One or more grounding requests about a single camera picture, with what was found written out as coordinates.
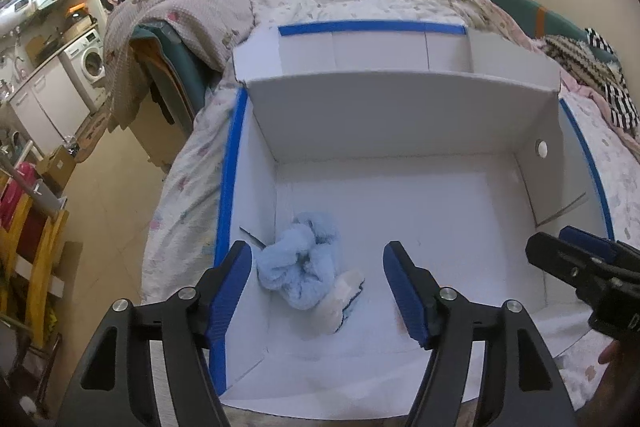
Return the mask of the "teal headboard cushion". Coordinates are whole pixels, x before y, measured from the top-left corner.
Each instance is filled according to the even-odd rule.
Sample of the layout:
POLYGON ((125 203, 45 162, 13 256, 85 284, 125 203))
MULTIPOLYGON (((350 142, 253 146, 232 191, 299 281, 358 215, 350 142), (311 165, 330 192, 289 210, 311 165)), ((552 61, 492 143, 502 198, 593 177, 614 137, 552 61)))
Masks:
POLYGON ((530 38, 562 36, 588 44, 601 62, 620 64, 612 46, 592 28, 580 28, 566 17, 549 11, 534 0, 491 0, 507 12, 530 38))

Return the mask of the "white washing machine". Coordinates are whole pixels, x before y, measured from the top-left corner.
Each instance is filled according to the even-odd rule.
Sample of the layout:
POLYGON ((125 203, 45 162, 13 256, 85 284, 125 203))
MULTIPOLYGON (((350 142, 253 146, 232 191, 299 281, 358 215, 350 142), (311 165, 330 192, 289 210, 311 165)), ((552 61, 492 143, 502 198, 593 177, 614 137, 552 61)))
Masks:
POLYGON ((103 42, 99 31, 92 28, 84 32, 63 49, 60 60, 90 113, 96 113, 106 100, 103 42))

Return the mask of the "cardboard box on floor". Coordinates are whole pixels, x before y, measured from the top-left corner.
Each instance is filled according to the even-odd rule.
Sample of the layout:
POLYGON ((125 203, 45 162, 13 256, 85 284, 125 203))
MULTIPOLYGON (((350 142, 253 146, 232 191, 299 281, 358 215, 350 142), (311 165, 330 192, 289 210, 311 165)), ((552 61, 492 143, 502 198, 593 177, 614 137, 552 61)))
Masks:
POLYGON ((40 178, 54 194, 60 194, 76 167, 75 158, 64 146, 59 146, 51 155, 41 159, 36 166, 40 178))

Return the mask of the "light blue fluffy scrunchie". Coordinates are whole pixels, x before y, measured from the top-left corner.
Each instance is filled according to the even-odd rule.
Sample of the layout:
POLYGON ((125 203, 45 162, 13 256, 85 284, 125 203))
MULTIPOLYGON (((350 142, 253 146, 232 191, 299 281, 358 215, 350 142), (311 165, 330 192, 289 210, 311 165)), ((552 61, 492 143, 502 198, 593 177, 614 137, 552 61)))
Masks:
POLYGON ((302 212, 276 243, 256 258, 258 281, 295 310, 309 310, 328 295, 340 267, 340 239, 322 212, 302 212))

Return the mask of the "striped knitted clothes pile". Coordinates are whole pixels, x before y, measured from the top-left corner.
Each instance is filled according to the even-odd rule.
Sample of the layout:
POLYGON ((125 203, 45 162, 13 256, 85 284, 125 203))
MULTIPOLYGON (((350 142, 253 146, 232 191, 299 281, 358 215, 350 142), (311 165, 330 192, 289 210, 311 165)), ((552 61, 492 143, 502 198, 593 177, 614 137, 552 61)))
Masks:
POLYGON ((580 84, 600 93, 610 108, 615 127, 634 138, 639 131, 639 111, 631 98, 617 55, 597 31, 585 29, 586 38, 546 35, 541 49, 580 84))

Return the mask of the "blue white cardboard box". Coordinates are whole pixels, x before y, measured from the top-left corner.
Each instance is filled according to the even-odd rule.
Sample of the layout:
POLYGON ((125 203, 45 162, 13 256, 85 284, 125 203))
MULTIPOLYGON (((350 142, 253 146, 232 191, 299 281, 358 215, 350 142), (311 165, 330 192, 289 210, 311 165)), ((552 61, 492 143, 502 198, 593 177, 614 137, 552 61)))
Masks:
POLYGON ((217 253, 235 241, 259 253, 299 213, 320 212, 364 285, 324 335, 250 277, 212 366, 224 404, 310 419, 407 413, 428 355, 386 282, 393 241, 476 303, 518 300, 552 355, 586 337, 587 306, 525 257, 538 231, 613 233, 555 61, 473 29, 357 22, 259 28, 233 65, 217 253))

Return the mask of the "white kitchen cabinet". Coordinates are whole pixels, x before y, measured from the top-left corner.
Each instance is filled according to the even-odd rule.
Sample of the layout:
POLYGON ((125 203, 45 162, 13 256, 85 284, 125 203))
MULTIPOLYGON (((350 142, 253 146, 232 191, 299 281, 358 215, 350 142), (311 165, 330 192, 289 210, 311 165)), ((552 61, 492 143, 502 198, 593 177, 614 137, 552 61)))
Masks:
POLYGON ((29 139, 44 156, 70 143, 90 115, 58 57, 44 64, 10 98, 29 139))

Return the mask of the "white patterned bed sheet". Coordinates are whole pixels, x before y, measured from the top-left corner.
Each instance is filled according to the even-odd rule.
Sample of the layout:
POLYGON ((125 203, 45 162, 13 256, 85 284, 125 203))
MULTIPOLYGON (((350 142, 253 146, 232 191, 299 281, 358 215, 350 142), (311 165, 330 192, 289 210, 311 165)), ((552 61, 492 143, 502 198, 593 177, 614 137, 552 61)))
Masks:
MULTIPOLYGON (((336 22, 343 18, 449 22, 489 31, 539 51, 521 23, 490 0, 250 0, 256 24, 336 22)), ((604 98, 563 72, 561 98, 574 115, 599 170, 616 239, 639 244, 639 142, 614 126, 604 98)), ((228 68, 209 90, 194 131, 178 153, 150 222, 141 299, 157 303, 194 282, 213 262, 222 163, 240 89, 228 68)))

